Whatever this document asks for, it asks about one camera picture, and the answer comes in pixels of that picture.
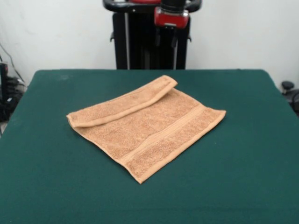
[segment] towel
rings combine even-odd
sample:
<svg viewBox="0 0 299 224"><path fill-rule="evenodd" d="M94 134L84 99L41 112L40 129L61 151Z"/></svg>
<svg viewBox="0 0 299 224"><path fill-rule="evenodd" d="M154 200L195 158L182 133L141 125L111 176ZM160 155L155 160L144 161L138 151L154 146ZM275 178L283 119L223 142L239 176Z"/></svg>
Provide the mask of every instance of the towel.
<svg viewBox="0 0 299 224"><path fill-rule="evenodd" d="M82 137L125 167L141 184L213 129L226 111L176 90L169 76L118 98L71 112Z"/></svg>

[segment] black cable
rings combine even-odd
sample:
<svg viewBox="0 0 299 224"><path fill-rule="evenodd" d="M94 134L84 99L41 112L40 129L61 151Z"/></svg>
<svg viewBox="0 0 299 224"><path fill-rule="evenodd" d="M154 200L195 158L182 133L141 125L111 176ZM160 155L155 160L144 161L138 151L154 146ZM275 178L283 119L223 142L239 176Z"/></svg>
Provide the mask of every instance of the black cable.
<svg viewBox="0 0 299 224"><path fill-rule="evenodd" d="M0 47L2 48L2 50L7 54L7 56L10 58L10 62L11 65L14 69L14 71L17 73L18 77L22 80L23 83L25 83L24 79L22 78L22 76L19 74L19 72L17 71L17 69L14 66L14 61L13 58L11 57L11 55L5 50L5 48L2 46L2 43L0 42Z"/></svg>

